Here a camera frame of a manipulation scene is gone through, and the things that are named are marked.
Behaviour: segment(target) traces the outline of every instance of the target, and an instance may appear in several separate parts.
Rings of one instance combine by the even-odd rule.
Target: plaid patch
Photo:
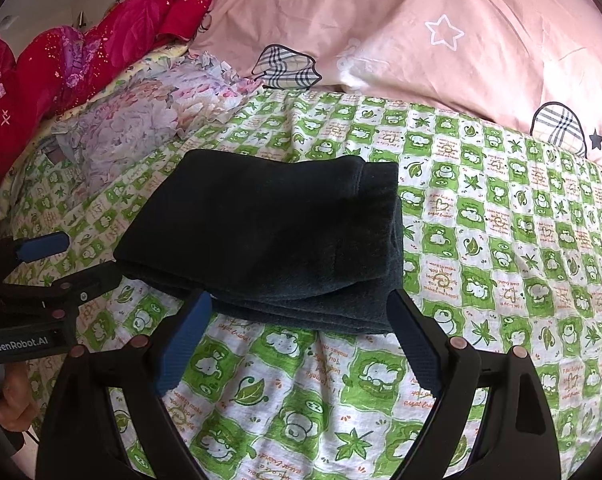
[[[568,150],[575,155],[588,158],[585,135],[578,117],[562,103],[546,103],[541,106],[532,119],[530,134]]]
[[[314,58],[307,54],[272,44],[263,49],[252,74],[270,88],[308,89],[322,79],[316,72],[315,65]]]

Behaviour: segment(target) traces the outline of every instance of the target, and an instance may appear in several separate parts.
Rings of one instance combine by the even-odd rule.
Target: white star print
[[[455,33],[456,33],[451,40],[452,43],[449,43],[446,39],[446,33],[449,36],[448,30],[446,30],[445,27],[441,28],[440,31],[438,29],[438,27],[441,25],[441,22],[443,22],[443,21],[446,22],[447,29],[451,29],[451,30],[455,31]],[[432,45],[444,44],[447,48],[449,48],[450,50],[453,50],[455,52],[456,52],[456,40],[465,36],[465,33],[460,28],[456,28],[456,27],[452,26],[452,24],[450,23],[450,20],[448,19],[447,15],[445,15],[445,14],[443,16],[441,16],[437,22],[425,22],[425,26],[432,33],[432,37],[430,38],[430,43]],[[441,40],[436,39],[437,33],[442,37]]]

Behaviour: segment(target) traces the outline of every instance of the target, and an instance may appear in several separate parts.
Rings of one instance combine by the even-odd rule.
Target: red quilt
[[[196,33],[211,0],[126,0],[85,34],[63,26],[18,60],[0,38],[0,183],[42,118],[81,105],[131,63]]]

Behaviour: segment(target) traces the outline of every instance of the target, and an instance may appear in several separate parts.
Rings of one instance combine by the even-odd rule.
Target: blue gripper pad
[[[397,292],[391,292],[388,296],[386,309],[388,322],[399,340],[418,384],[437,398],[443,390],[438,354]]]
[[[176,388],[212,317],[212,298],[203,292],[170,339],[159,360],[154,389],[159,397]]]
[[[59,231],[23,242],[17,250],[17,258],[30,264],[54,254],[64,253],[69,246],[70,237]]]

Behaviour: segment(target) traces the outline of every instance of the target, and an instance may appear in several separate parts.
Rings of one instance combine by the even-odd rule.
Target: black star print
[[[602,137],[594,130],[594,135],[590,135],[590,140],[592,141],[592,149],[595,148],[601,149]]]

